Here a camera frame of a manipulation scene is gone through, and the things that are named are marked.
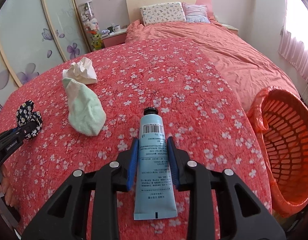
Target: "basket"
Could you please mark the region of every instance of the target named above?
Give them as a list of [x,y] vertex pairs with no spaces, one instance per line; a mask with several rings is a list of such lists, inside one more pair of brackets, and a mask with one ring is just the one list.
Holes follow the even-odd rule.
[[273,209],[282,217],[308,203],[308,109],[291,92],[267,87],[247,113],[261,147]]

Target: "tube cap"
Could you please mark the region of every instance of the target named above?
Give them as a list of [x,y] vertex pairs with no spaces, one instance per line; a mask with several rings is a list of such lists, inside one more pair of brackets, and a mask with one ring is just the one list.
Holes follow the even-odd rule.
[[147,107],[144,109],[144,115],[147,114],[158,114],[158,110],[155,107]]

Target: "barcode number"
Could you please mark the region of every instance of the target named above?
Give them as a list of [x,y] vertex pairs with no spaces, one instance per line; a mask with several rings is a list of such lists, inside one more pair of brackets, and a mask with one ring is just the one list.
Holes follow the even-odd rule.
[[160,124],[145,124],[143,125],[143,133],[159,132],[163,133],[163,126]]

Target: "red floral tablecloth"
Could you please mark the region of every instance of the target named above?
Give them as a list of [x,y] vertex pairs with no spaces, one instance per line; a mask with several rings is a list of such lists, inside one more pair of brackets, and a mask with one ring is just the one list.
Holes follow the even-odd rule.
[[[77,133],[68,122],[61,80],[62,70],[73,61],[15,91],[0,114],[0,132],[16,126],[16,110],[29,99],[43,118],[39,135],[6,161],[19,200],[21,230],[74,170],[98,170],[126,150],[138,136],[148,106],[159,109],[166,136],[174,136],[179,148],[208,169],[233,169],[271,211],[268,177],[254,132],[227,82],[196,43],[185,38],[140,41],[86,56],[98,77],[88,87],[107,115],[97,137]],[[151,221],[133,220],[134,195],[134,189],[118,194],[122,240],[186,238],[189,192],[175,191],[177,218]],[[215,230],[219,236],[218,222]]]

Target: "hand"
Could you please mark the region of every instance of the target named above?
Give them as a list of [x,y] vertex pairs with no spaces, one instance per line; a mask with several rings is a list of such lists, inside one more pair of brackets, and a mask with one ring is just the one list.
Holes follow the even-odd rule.
[[7,170],[4,164],[1,167],[1,172],[3,175],[3,180],[1,181],[0,185],[0,193],[3,192],[5,194],[4,198],[6,205],[10,205],[11,207],[13,207],[16,205],[16,198],[15,196],[13,196],[13,189],[10,185]]

